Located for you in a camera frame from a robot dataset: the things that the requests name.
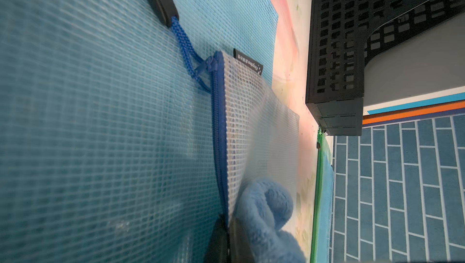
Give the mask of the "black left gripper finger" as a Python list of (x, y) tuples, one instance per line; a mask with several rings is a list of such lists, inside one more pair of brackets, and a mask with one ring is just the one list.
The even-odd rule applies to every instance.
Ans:
[(254, 257), (241, 221), (233, 218), (226, 226), (225, 215), (216, 220), (211, 234), (205, 263), (253, 263)]

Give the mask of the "light blue cleaning cloth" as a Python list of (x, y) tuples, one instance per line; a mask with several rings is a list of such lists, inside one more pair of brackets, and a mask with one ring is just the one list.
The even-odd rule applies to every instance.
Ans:
[(304, 263), (305, 255), (295, 237), (283, 230), (293, 214), (290, 193), (280, 184), (255, 180), (243, 191), (236, 217), (247, 234), (257, 263)]

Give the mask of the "green mesh document bag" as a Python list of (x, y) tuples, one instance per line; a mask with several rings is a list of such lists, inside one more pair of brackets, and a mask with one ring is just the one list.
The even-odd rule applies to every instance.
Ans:
[(325, 133), (319, 129), (317, 136), (317, 172), (316, 172), (316, 191), (314, 200), (314, 218), (312, 223), (312, 242), (311, 242), (311, 257), (310, 261), (316, 263), (316, 249), (317, 249), (317, 236), (318, 236), (318, 209), (320, 204), (320, 192), (322, 186), (322, 164), (323, 156), (332, 162), (331, 150), (326, 140)]

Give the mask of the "clear grey document bag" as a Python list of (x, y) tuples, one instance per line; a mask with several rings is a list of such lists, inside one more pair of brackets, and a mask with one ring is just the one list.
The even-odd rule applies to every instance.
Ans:
[(217, 51), (211, 80), (214, 165), (225, 225), (249, 183), (269, 178), (297, 199), (299, 116), (245, 64)]

